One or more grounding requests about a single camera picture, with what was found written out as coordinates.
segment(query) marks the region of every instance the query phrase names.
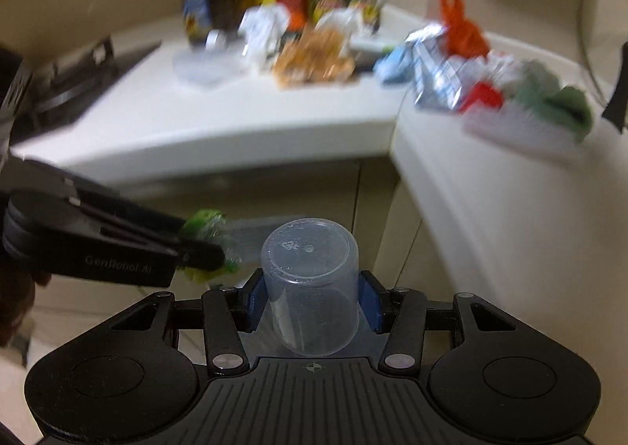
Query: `blue package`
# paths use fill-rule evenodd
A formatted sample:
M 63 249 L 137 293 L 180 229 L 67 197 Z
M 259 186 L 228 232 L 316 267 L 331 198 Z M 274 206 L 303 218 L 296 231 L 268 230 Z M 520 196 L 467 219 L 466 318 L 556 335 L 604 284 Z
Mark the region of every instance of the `blue package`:
M 373 72 L 382 85 L 411 82 L 414 71 L 410 50 L 407 46 L 398 46 L 375 63 Z

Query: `green object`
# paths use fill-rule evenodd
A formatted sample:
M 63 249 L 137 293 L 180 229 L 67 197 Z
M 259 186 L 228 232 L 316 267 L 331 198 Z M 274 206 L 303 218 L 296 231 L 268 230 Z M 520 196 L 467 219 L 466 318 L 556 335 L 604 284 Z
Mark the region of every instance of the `green object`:
M 198 241 L 218 244 L 225 252 L 225 263 L 216 271 L 205 271 L 204 269 L 183 268 L 187 277 L 197 284 L 206 284 L 213 278 L 227 273 L 236 273 L 240 269 L 240 263 L 230 247 L 230 237 L 225 231 L 227 219 L 224 214 L 217 209 L 200 209 L 194 216 L 185 222 L 179 234 L 181 237 L 196 239 Z
M 593 127 L 585 93 L 573 86 L 560 88 L 558 78 L 538 61 L 526 62 L 515 101 L 543 120 L 571 131 L 582 142 Z

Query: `plastic container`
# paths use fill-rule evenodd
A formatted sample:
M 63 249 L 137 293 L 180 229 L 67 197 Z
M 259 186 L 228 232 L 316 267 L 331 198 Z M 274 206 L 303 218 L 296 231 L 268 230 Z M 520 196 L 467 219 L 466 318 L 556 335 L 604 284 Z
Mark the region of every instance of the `plastic container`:
M 193 49 L 176 53 L 172 59 L 175 75 L 181 81 L 213 88 L 234 80 L 244 72 L 243 59 L 235 48 Z
M 286 223 L 266 239 L 262 269 L 287 348 L 326 356 L 350 343 L 359 324 L 358 249 L 347 229 L 315 218 Z

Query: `cable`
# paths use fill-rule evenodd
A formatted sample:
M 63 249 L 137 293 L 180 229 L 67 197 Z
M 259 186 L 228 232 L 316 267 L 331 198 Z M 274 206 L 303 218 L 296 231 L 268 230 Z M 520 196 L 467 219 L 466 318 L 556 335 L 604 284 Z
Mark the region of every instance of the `cable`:
M 602 87 L 600 86 L 600 82 L 598 81 L 597 77 L 593 73 L 593 68 L 591 67 L 591 60 L 589 58 L 588 51 L 586 50 L 586 45 L 585 45 L 585 38 L 584 38 L 584 32 L 583 32 L 585 1 L 586 0 L 580 0 L 580 3 L 578 5 L 578 16 L 576 17 L 576 24 L 577 24 L 577 30 L 578 30 L 577 32 L 578 48 L 580 51 L 580 58 L 582 58 L 582 62 L 585 66 L 586 72 L 588 73 L 589 78 L 591 78 L 591 82 L 593 83 L 593 86 L 595 87 L 595 92 L 597 94 L 597 96 L 595 97 L 597 101 L 599 102 L 599 104 L 602 105 L 602 107 L 606 107 L 607 101 L 606 101 L 606 98 L 604 97 L 604 92 L 602 92 Z

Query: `orange plastic bag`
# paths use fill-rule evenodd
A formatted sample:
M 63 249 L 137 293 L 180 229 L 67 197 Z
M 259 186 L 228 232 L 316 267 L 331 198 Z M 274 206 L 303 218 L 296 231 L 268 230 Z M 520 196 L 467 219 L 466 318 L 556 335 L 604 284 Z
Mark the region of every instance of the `orange plastic bag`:
M 440 0 L 440 14 L 448 30 L 449 55 L 473 58 L 489 54 L 491 47 L 482 31 L 478 25 L 465 18 L 464 0 Z

